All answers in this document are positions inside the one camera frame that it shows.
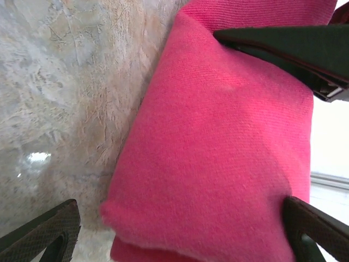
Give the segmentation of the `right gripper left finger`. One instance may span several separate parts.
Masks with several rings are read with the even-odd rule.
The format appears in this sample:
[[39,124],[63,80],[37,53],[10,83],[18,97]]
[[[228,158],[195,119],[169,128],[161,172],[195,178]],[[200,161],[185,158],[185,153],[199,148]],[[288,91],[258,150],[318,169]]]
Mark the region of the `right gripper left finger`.
[[80,213],[69,199],[0,238],[0,262],[71,262],[80,232]]

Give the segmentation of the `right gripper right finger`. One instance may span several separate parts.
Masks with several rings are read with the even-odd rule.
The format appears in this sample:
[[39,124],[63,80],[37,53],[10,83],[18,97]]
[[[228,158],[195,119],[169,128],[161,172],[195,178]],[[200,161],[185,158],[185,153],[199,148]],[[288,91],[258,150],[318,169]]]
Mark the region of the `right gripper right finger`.
[[348,225],[294,196],[284,199],[282,220],[297,262],[326,262],[319,247],[349,262]]

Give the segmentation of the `pink long pants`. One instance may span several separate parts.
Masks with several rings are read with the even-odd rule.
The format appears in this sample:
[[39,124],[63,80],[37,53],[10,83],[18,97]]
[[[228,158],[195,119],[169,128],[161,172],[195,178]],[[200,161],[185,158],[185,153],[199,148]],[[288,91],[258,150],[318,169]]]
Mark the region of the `pink long pants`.
[[116,262],[296,262],[282,201],[310,198],[312,92],[217,29],[325,25],[336,0],[190,0],[119,156]]

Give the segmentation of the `aluminium side rail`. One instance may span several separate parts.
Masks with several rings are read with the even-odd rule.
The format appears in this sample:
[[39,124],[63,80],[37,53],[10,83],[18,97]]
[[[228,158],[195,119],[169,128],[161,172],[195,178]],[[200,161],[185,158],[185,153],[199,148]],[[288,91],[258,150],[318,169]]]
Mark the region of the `aluminium side rail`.
[[311,172],[310,177],[312,184],[349,191],[349,178],[318,172]]

